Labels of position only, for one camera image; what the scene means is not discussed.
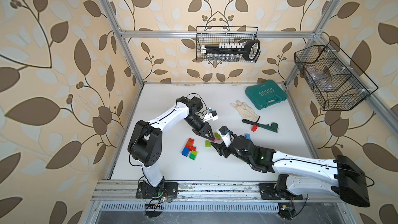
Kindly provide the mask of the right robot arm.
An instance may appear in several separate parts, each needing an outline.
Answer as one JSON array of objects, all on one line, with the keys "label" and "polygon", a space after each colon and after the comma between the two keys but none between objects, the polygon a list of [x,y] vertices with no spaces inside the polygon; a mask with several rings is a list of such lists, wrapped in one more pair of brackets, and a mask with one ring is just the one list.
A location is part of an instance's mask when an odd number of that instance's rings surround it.
[{"label": "right robot arm", "polygon": [[289,155],[271,148],[256,146],[252,140],[237,135],[226,126],[218,130],[221,143],[212,143],[219,156],[230,155],[245,162],[254,171],[277,173],[278,180],[269,193],[279,199],[302,195],[339,197],[345,203],[370,207],[365,172],[350,158],[312,159]]}]

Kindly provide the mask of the white work glove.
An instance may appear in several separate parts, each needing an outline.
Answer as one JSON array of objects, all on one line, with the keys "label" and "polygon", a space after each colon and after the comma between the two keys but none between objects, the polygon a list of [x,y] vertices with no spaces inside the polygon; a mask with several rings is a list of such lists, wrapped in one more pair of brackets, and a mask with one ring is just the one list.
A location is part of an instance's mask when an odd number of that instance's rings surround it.
[{"label": "white work glove", "polygon": [[257,122],[260,119],[260,116],[246,102],[237,100],[235,103],[230,103],[230,105],[238,111],[243,119],[253,122]]}]

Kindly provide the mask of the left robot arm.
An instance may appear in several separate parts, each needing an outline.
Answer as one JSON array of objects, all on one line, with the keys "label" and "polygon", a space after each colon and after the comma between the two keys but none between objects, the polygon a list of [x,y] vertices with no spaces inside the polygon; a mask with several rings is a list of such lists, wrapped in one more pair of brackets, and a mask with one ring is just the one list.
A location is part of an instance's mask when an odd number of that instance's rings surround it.
[{"label": "left robot arm", "polygon": [[144,174],[144,182],[152,190],[164,187],[164,176],[160,172],[158,159],[162,152],[163,133],[184,120],[194,134],[207,140],[215,140],[210,120],[218,119],[212,108],[203,109],[204,102],[199,96],[188,98],[182,96],[162,115],[149,120],[138,121],[130,137],[127,152],[138,162]]}]

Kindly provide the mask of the black socket holder set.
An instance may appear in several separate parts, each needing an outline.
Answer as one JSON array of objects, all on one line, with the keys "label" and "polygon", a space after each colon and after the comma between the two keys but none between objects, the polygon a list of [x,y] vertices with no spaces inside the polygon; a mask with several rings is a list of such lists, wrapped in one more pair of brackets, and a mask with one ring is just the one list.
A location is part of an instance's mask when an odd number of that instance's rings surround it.
[{"label": "black socket holder set", "polygon": [[260,45],[259,40],[202,45],[199,49],[199,55],[209,61],[256,62],[261,54]]}]

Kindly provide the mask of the dark green lego brick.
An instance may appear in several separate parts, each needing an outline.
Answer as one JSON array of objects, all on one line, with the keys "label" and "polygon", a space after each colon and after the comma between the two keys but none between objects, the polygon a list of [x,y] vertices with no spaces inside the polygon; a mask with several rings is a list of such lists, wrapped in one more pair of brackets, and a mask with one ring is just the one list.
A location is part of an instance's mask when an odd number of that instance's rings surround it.
[{"label": "dark green lego brick", "polygon": [[196,157],[197,157],[197,156],[196,156],[196,155],[194,155],[194,154],[190,154],[190,155],[189,155],[189,158],[190,158],[190,159],[192,159],[192,160],[195,160],[195,159],[196,159]]}]

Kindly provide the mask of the black pipe wrench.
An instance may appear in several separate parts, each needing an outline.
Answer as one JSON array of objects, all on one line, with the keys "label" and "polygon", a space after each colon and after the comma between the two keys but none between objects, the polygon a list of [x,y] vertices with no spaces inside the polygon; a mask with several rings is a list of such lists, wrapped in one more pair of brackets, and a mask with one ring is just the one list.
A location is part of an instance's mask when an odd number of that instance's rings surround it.
[{"label": "black pipe wrench", "polygon": [[261,124],[258,122],[250,121],[248,119],[243,119],[242,122],[246,123],[246,124],[250,124],[252,126],[257,126],[258,128],[266,129],[266,130],[274,132],[274,133],[278,133],[278,130],[279,130],[278,124],[275,122],[272,122],[271,124]]}]

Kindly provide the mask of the green plastic tool case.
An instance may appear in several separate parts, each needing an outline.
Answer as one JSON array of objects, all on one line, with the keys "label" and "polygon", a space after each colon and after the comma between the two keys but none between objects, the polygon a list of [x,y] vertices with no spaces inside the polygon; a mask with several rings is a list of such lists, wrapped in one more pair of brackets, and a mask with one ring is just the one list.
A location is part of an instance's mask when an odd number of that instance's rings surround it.
[{"label": "green plastic tool case", "polygon": [[272,80],[247,87],[245,94],[258,110],[281,103],[288,98],[284,90]]}]

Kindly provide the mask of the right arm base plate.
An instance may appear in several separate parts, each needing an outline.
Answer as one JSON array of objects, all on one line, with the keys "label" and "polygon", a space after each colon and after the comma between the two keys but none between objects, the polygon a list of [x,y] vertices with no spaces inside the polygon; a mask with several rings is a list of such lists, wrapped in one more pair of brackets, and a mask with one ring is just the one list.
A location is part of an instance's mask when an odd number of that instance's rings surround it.
[{"label": "right arm base plate", "polygon": [[286,186],[278,186],[276,183],[258,184],[262,200],[303,200],[303,196],[296,196],[287,190]]}]

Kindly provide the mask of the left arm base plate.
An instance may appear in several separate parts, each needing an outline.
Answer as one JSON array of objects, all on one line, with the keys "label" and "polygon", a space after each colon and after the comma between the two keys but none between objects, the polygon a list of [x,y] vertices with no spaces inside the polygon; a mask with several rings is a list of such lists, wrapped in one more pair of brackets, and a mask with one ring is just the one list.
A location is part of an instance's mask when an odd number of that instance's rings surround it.
[{"label": "left arm base plate", "polygon": [[140,182],[136,192],[137,199],[160,199],[166,198],[175,199],[178,194],[178,183],[177,182],[165,182],[159,186],[152,187],[147,182]]}]

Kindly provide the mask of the plastic bag in basket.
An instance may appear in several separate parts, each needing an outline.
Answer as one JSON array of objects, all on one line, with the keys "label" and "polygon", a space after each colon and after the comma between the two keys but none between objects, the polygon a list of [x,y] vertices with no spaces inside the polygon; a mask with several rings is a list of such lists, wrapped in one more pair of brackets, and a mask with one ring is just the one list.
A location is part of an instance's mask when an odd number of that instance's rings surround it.
[{"label": "plastic bag in basket", "polygon": [[318,71],[312,66],[306,68],[306,79],[313,91],[332,92],[336,89],[331,75]]}]

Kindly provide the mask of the dark blue lego brick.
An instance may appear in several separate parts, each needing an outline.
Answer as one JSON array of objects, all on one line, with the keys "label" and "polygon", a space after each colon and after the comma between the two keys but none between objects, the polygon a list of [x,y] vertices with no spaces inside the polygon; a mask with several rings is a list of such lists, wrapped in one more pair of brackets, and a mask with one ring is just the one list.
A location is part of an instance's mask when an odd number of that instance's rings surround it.
[{"label": "dark blue lego brick", "polygon": [[189,153],[190,153],[190,149],[187,148],[187,147],[185,147],[185,148],[182,150],[182,152],[181,152],[181,154],[182,154],[183,156],[185,156],[185,157],[187,157],[187,156],[189,155]]}]

